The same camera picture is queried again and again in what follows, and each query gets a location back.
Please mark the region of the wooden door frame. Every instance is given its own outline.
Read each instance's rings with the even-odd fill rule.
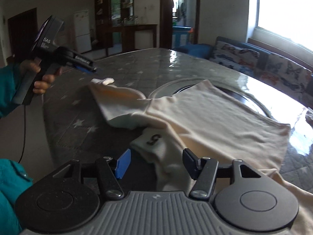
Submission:
[[[160,48],[172,48],[173,0],[160,0]],[[194,43],[198,43],[200,23],[200,0],[197,0]]]
[[[9,18],[9,19],[7,20],[7,28],[8,28],[8,31],[9,31],[9,40],[10,40],[10,48],[11,48],[11,53],[12,53],[12,55],[13,55],[15,52],[14,52],[13,47],[12,47],[12,35],[11,35],[12,29],[11,29],[11,27],[10,27],[10,23],[9,23],[9,22],[10,22],[11,20],[13,20],[13,19],[19,18],[19,17],[21,17],[21,16],[23,16],[23,15],[25,15],[25,14],[29,14],[29,13],[32,13],[32,15],[34,16],[34,19],[35,19],[35,22],[36,22],[36,28],[37,28],[37,31],[38,31],[37,8],[33,8],[33,9],[31,9],[31,10],[24,11],[24,12],[22,12],[22,13],[20,13],[20,14],[18,14],[18,15],[15,15],[15,16],[13,16],[13,17],[11,17],[11,18]]]

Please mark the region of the doorway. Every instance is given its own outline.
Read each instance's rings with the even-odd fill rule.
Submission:
[[[200,0],[161,0],[160,47],[198,43]]]
[[[38,32],[37,8],[7,20],[11,52],[15,62],[27,59]]]

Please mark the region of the teal jacket sleeve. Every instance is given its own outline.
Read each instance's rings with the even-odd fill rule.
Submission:
[[[12,99],[21,83],[18,64],[10,64],[0,69],[0,118],[12,112],[18,105]]]
[[[0,159],[0,235],[18,235],[22,231],[14,204],[20,194],[31,186],[32,179],[20,164]]]

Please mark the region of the brown door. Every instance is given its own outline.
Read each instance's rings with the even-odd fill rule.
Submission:
[[[9,18],[7,24],[12,54],[15,55],[15,62],[21,62],[28,58],[38,32],[37,9]]]

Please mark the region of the round table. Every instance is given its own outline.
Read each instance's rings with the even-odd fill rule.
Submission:
[[[87,87],[93,78],[110,77],[116,86],[134,88],[149,96],[165,83],[203,77],[217,87],[253,96],[273,119],[291,125],[280,173],[285,180],[313,193],[313,128],[305,120],[307,109],[287,95],[235,70],[161,48],[108,57],[97,61],[97,67],[98,75],[65,72],[44,96],[46,133],[55,166],[71,159],[88,163],[102,156],[118,158],[141,135],[143,128],[130,131],[105,122]],[[132,151],[131,164],[120,184],[126,193],[155,190],[154,166]]]

